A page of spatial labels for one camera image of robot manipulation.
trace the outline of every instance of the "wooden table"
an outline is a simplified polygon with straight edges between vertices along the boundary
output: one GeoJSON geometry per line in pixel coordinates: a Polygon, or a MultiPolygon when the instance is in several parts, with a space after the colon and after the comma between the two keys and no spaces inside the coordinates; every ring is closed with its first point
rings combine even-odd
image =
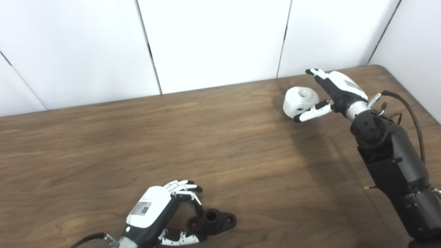
{"type": "MultiPolygon", "coordinates": [[[[384,68],[341,72],[370,97],[388,89],[411,103],[431,182],[441,186],[440,125],[384,68]]],[[[0,118],[1,247],[67,248],[101,231],[119,237],[144,191],[174,179],[194,180],[205,208],[238,218],[195,248],[407,247],[387,198],[363,189],[373,182],[350,122],[329,114],[293,123],[282,111],[293,86],[326,98],[302,75],[0,118]]],[[[404,106],[387,102],[387,113],[405,113],[418,145],[404,106]]],[[[184,228],[192,216],[183,203],[169,226],[184,228]]]]}

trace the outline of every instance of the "black cable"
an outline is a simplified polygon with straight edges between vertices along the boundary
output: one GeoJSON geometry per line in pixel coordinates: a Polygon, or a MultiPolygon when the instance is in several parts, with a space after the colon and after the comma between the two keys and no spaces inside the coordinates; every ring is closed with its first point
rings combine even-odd
{"type": "Polygon", "coordinates": [[[396,122],[399,125],[401,123],[401,119],[403,118],[403,113],[393,114],[388,118],[388,120],[392,120],[392,118],[394,118],[395,116],[400,116],[398,117],[398,121],[396,122]]]}
{"type": "Polygon", "coordinates": [[[420,154],[421,154],[421,161],[423,162],[423,164],[425,164],[426,163],[426,153],[424,151],[424,143],[422,141],[421,127],[419,126],[418,120],[416,119],[416,115],[413,112],[411,106],[407,103],[406,100],[404,100],[404,98],[402,98],[397,93],[393,93],[393,92],[384,90],[381,94],[384,95],[384,96],[390,96],[390,97],[393,97],[395,99],[398,99],[400,102],[402,102],[404,104],[404,106],[406,106],[407,110],[409,111],[409,114],[412,117],[412,120],[413,120],[415,128],[416,128],[416,133],[418,135],[419,150],[420,150],[420,154]]]}
{"type": "Polygon", "coordinates": [[[82,240],[76,242],[74,245],[71,246],[71,248],[78,247],[80,244],[93,240],[93,239],[103,239],[106,236],[106,233],[94,233],[89,236],[84,237],[82,240]]]}

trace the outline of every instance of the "label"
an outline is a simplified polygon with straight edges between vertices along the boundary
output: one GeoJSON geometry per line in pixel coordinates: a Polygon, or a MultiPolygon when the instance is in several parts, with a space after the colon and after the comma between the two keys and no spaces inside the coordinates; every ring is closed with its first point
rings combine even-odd
{"type": "Polygon", "coordinates": [[[152,203],[150,202],[138,202],[135,207],[133,208],[132,212],[130,212],[130,215],[141,215],[145,216],[147,213],[147,210],[150,208],[152,203]]]}
{"type": "Polygon", "coordinates": [[[359,91],[364,92],[364,91],[360,88],[360,86],[358,86],[356,83],[353,83],[353,82],[351,82],[351,81],[347,81],[347,80],[345,80],[345,82],[346,82],[346,84],[347,84],[349,87],[356,88],[356,89],[358,89],[359,91]]]}

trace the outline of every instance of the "white wall panel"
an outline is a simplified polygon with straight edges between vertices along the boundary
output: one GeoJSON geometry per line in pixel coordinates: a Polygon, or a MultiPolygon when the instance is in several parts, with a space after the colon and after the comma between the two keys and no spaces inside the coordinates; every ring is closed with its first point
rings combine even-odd
{"type": "Polygon", "coordinates": [[[399,0],[293,0],[278,77],[366,65],[399,0]]]}
{"type": "Polygon", "coordinates": [[[290,0],[139,0],[163,93],[271,79],[290,0]]]}
{"type": "Polygon", "coordinates": [[[441,1],[402,1],[370,64],[379,64],[441,123],[441,1]]]}
{"type": "Polygon", "coordinates": [[[48,109],[159,94],[132,0],[0,0],[0,48],[48,109]]]}
{"type": "Polygon", "coordinates": [[[46,110],[17,72],[0,55],[0,116],[46,110]]]}

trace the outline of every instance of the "connector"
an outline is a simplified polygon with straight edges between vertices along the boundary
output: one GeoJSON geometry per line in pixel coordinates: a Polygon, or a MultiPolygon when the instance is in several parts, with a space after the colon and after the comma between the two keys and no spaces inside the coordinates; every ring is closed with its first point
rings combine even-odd
{"type": "Polygon", "coordinates": [[[371,109],[377,101],[380,100],[380,98],[383,96],[381,93],[377,93],[367,104],[367,106],[371,109]]]}
{"type": "Polygon", "coordinates": [[[109,234],[106,234],[103,239],[107,244],[109,244],[110,248],[118,248],[120,246],[119,242],[109,234]]]}

